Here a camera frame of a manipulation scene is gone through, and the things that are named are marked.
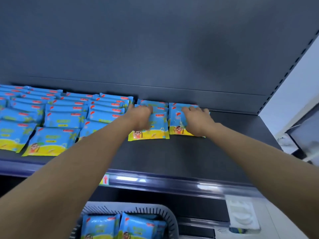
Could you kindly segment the white plastic blister package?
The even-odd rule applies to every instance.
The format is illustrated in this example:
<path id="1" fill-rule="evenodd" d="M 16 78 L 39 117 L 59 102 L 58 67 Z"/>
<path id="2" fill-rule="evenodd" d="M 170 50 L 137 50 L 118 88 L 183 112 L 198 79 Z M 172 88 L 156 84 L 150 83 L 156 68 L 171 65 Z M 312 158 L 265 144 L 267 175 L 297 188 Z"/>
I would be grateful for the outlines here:
<path id="1" fill-rule="evenodd" d="M 261 226 L 251 197 L 225 195 L 230 231 L 238 234 L 259 234 Z"/>

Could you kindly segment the clear plastic shelf price rail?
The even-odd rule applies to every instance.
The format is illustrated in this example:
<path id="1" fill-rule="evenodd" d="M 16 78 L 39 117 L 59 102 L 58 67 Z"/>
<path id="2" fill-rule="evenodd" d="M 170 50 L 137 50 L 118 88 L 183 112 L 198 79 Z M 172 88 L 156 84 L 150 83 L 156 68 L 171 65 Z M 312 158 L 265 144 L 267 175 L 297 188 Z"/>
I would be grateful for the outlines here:
<path id="1" fill-rule="evenodd" d="M 0 175 L 26 178 L 45 165 L 43 161 L 11 158 L 5 155 L 0 154 Z M 225 195 L 265 199 L 257 188 L 247 183 L 165 176 L 120 169 L 109 169 L 106 173 L 110 175 L 109 186 L 104 187 L 212 199 L 225 199 Z"/>

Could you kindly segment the person's right forearm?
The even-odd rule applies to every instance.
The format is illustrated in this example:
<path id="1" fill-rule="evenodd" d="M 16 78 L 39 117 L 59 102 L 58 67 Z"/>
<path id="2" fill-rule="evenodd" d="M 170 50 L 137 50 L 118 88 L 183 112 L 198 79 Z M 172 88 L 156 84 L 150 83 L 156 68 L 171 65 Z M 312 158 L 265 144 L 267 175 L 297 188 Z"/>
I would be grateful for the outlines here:
<path id="1" fill-rule="evenodd" d="M 205 125 L 204 132 L 245 171 L 268 201 L 309 239 L 319 239 L 319 167 L 220 123 Z"/>

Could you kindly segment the blue yellow wipes packet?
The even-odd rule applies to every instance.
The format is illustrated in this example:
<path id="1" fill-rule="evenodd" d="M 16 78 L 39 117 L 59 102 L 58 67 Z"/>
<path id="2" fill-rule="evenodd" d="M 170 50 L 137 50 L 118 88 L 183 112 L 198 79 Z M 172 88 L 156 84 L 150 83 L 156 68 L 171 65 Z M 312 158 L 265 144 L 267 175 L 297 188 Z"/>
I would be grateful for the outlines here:
<path id="1" fill-rule="evenodd" d="M 166 221 L 162 220 L 154 220 L 154 232 L 152 239 L 163 239 L 164 238 L 164 233 L 167 227 Z"/>
<path id="2" fill-rule="evenodd" d="M 80 239 L 117 239 L 120 214 L 83 216 Z"/>
<path id="3" fill-rule="evenodd" d="M 128 141 L 169 139 L 167 112 L 152 113 L 149 116 L 149 129 L 132 131 Z"/>
<path id="4" fill-rule="evenodd" d="M 122 213 L 117 239 L 154 239 L 157 221 Z"/>
<path id="5" fill-rule="evenodd" d="M 187 135 L 194 136 L 187 129 L 187 120 L 182 112 L 182 107 L 199 107 L 196 104 L 169 103 L 168 109 L 168 126 L 170 135 Z"/>

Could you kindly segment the person's left forearm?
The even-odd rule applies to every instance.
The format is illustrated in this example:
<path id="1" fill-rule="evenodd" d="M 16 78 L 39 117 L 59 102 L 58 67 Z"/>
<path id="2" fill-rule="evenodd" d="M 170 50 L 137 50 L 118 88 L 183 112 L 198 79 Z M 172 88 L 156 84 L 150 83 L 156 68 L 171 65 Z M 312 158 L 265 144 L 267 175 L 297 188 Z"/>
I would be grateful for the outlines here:
<path id="1" fill-rule="evenodd" d="M 132 115 L 125 114 L 0 198 L 0 239 L 67 239 L 136 124 Z"/>

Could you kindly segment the person's right hand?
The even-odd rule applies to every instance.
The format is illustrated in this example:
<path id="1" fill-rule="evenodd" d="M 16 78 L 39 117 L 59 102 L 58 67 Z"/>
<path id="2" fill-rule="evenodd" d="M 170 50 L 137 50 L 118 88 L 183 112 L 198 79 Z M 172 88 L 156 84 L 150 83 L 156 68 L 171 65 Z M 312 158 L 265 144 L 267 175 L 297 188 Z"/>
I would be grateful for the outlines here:
<path id="1" fill-rule="evenodd" d="M 215 128 L 215 121 L 210 116 L 203 117 L 203 118 L 187 118 L 187 126 L 186 129 L 193 134 L 194 136 L 198 137 L 208 137 L 210 138 L 214 132 Z"/>

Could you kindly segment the dark grey metal shelving unit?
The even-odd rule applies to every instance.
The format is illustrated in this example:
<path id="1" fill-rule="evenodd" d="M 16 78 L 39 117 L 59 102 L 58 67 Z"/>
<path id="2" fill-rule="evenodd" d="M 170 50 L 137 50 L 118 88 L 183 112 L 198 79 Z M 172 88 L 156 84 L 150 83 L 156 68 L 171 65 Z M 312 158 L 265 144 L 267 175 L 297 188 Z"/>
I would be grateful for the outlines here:
<path id="1" fill-rule="evenodd" d="M 0 0 L 0 83 L 197 104 L 281 150 L 258 114 L 318 36 L 319 0 Z M 208 137 L 126 137 L 109 169 L 255 187 Z M 221 199 L 98 185 L 89 201 L 118 198 L 230 220 Z"/>

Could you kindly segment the person's left hand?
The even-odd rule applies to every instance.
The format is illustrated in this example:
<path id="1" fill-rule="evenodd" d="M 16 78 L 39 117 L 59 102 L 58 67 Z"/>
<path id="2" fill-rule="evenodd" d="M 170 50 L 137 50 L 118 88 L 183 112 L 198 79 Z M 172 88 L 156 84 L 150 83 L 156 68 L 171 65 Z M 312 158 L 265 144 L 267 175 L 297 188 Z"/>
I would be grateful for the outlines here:
<path id="1" fill-rule="evenodd" d="M 132 131 L 148 130 L 150 128 L 149 117 L 135 117 L 130 115 L 130 105 L 123 115 L 123 126 L 130 133 Z"/>

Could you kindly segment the rows of blue wipe packs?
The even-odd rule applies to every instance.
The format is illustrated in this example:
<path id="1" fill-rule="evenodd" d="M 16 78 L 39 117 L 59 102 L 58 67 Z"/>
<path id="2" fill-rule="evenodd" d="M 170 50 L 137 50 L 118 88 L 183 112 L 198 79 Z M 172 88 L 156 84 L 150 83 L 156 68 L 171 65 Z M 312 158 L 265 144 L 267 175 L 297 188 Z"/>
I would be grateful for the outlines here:
<path id="1" fill-rule="evenodd" d="M 168 112 L 168 103 L 0 84 L 0 151 L 55 157 L 123 116 L 129 104 Z"/>

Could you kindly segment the grey plastic shopping basket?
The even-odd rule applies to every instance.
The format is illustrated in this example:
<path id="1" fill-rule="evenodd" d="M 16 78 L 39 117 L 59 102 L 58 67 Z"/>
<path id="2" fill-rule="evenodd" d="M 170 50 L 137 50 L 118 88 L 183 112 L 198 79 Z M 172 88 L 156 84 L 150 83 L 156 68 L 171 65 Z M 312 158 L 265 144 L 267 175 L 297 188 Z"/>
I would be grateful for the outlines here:
<path id="1" fill-rule="evenodd" d="M 80 239 L 82 219 L 85 215 L 111 215 L 122 213 L 156 215 L 166 221 L 167 232 L 164 237 L 166 239 L 179 239 L 176 217 L 168 207 L 159 204 L 106 201 L 88 201 L 86 203 L 69 239 Z"/>

